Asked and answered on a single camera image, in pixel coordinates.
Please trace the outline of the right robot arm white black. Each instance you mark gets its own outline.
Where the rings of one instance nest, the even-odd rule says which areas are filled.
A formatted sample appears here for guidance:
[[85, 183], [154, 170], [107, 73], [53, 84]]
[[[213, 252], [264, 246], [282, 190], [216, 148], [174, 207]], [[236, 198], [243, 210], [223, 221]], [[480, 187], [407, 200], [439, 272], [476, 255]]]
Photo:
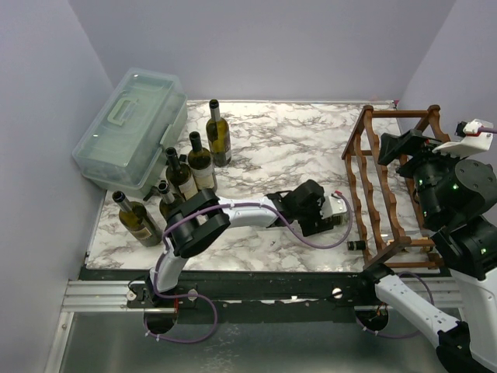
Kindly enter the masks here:
[[397, 172], [415, 184], [424, 227], [458, 286], [465, 319], [439, 310], [382, 263], [363, 271], [357, 285], [362, 302], [384, 302], [415, 326], [448, 372], [496, 370], [496, 227], [483, 216], [496, 204], [496, 176], [470, 159], [471, 140], [484, 136], [443, 143], [419, 130], [382, 134], [378, 157], [382, 166], [409, 157]]

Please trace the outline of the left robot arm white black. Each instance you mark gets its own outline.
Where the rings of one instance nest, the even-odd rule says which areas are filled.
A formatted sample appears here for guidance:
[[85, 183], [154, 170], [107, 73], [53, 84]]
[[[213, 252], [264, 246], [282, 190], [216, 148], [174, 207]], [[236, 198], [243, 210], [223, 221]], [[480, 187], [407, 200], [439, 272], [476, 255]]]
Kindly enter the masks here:
[[[187, 261], [206, 251], [226, 230], [240, 227], [287, 227], [303, 243], [317, 249], [331, 249], [337, 243], [320, 246], [308, 236], [327, 232], [342, 224], [350, 207], [339, 191], [327, 194], [314, 180], [294, 190], [268, 193], [258, 200], [219, 197], [212, 189], [172, 209], [162, 234], [165, 248], [146, 280], [145, 297], [156, 307], [167, 305]], [[298, 223], [300, 231], [291, 228]]]

